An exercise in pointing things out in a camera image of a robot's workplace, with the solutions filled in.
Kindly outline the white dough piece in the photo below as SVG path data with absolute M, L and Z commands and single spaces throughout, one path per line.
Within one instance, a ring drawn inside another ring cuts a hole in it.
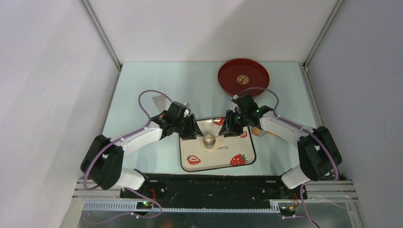
M 203 144 L 202 144 L 202 139 L 203 138 L 200 141 L 201 148 L 204 149 L 205 151 L 212 152 L 212 151 L 218 149 L 219 147 L 221 147 L 221 146 L 223 146 L 225 144 L 225 140 L 224 140 L 223 136 L 215 136 L 215 137 L 216 137 L 216 143 L 215 143 L 215 146 L 212 149 L 206 149 L 203 146 Z

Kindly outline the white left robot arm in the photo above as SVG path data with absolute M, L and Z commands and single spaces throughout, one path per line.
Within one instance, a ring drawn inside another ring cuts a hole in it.
M 103 190 L 112 187 L 130 188 L 139 198 L 148 196 L 148 178 L 136 169 L 124 168 L 124 158 L 173 133 L 177 133 L 182 140 L 203 136 L 194 114 L 179 102 L 172 102 L 167 110 L 151 117 L 145 127 L 125 136 L 111 140 L 102 134 L 98 135 L 80 166 L 85 180 L 91 179 L 96 187 Z

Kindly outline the round dark red tray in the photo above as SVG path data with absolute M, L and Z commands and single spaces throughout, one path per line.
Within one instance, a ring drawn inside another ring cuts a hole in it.
M 237 58 L 224 63 L 217 74 L 217 80 L 222 90 L 229 96 L 240 95 L 248 89 L 252 97 L 263 93 L 258 87 L 268 88 L 269 73 L 266 68 L 251 59 Z

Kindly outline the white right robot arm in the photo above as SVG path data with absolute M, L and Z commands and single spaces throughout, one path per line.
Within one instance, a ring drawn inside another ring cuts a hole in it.
M 337 167 L 342 157 L 326 127 L 312 128 L 298 124 L 279 115 L 275 108 L 258 106 L 249 94 L 236 96 L 232 102 L 235 108 L 227 110 L 219 136 L 240 136 L 244 127 L 257 127 L 274 133 L 297 148 L 299 165 L 282 174 L 282 182 L 276 186 L 281 198 L 290 198 L 296 187 L 318 181 L 330 171 L 335 172 L 335 179 L 339 178 Z

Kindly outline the left aluminium corner post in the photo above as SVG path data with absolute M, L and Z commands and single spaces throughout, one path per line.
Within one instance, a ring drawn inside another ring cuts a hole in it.
M 86 13 L 90 23 L 92 24 L 96 34 L 98 35 L 104 49 L 106 50 L 108 56 L 112 60 L 117 71 L 120 72 L 122 69 L 122 63 L 113 48 L 111 41 L 109 40 L 106 31 L 104 30 L 101 21 L 99 20 L 91 2 L 89 0 L 79 0 L 84 12 Z

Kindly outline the wooden dough roller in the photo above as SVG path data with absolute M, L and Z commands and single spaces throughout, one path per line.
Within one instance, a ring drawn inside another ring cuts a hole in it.
M 264 131 L 264 130 L 261 130 L 261 129 L 257 128 L 257 127 L 252 127 L 251 134 L 255 135 L 255 136 L 258 136 L 258 137 L 262 137 L 265 134 L 271 134 L 271 135 L 274 135 L 274 136 L 278 136 L 278 135 L 276 135 L 276 134 L 274 134 L 272 132 Z

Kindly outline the round steel dough cutter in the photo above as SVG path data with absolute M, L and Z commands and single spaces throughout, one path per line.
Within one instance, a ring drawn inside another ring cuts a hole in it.
M 216 137 L 208 134 L 202 139 L 202 144 L 206 149 L 212 149 L 215 146 Z

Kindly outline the aluminium frame rail front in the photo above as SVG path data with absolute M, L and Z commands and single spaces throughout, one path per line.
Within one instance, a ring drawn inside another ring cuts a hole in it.
M 137 199 L 122 199 L 119 189 L 84 191 L 79 180 L 63 228 L 308 228 L 310 221 L 322 228 L 365 228 L 353 183 L 319 181 L 306 186 L 307 199 L 294 218 L 280 216 L 289 199 L 274 199 L 268 209 L 154 210 L 149 218 L 137 218 Z

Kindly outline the right aluminium corner post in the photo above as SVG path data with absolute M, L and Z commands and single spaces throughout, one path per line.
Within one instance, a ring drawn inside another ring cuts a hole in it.
M 317 50 L 319 49 L 322 41 L 324 40 L 326 34 L 328 33 L 330 27 L 332 26 L 334 20 L 336 19 L 339 11 L 341 10 L 345 0 L 337 0 L 328 15 L 327 19 L 325 20 L 325 23 L 323 24 L 313 46 L 311 47 L 307 57 L 305 58 L 303 62 L 304 68 L 308 68 L 309 64 L 312 62 Z

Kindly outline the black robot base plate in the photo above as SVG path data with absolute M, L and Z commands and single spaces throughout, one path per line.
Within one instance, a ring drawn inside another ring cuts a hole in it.
M 298 197 L 298 189 L 265 180 L 157 181 L 137 192 L 165 209 L 271 209 L 273 200 Z

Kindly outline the aluminium corner post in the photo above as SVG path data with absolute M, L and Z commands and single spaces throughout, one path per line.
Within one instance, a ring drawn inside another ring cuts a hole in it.
M 341 10 L 345 0 L 337 0 L 328 15 L 327 19 L 325 20 L 325 23 L 323 24 L 313 46 L 311 47 L 307 57 L 305 58 L 303 62 L 304 68 L 308 68 L 309 64 L 312 62 L 317 50 L 319 49 L 322 41 L 324 40 L 326 34 L 328 33 L 330 27 L 332 26 L 334 20 L 336 19 L 339 11 Z
M 113 48 L 111 41 L 109 40 L 106 31 L 104 30 L 101 21 L 99 20 L 91 2 L 89 0 L 79 0 L 84 12 L 86 13 L 90 23 L 92 24 L 96 34 L 98 35 L 104 49 L 106 50 L 108 56 L 112 60 L 117 71 L 120 72 L 122 69 L 122 63 Z

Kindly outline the white strawberry print tray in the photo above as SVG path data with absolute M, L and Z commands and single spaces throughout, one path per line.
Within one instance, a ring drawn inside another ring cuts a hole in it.
M 204 136 L 208 134 L 218 136 L 223 123 L 223 117 L 197 121 Z M 249 127 L 243 128 L 241 136 L 224 137 L 225 144 L 212 152 L 201 148 L 202 138 L 179 140 L 181 167 L 184 171 L 197 172 L 245 166 L 253 164 L 257 158 Z

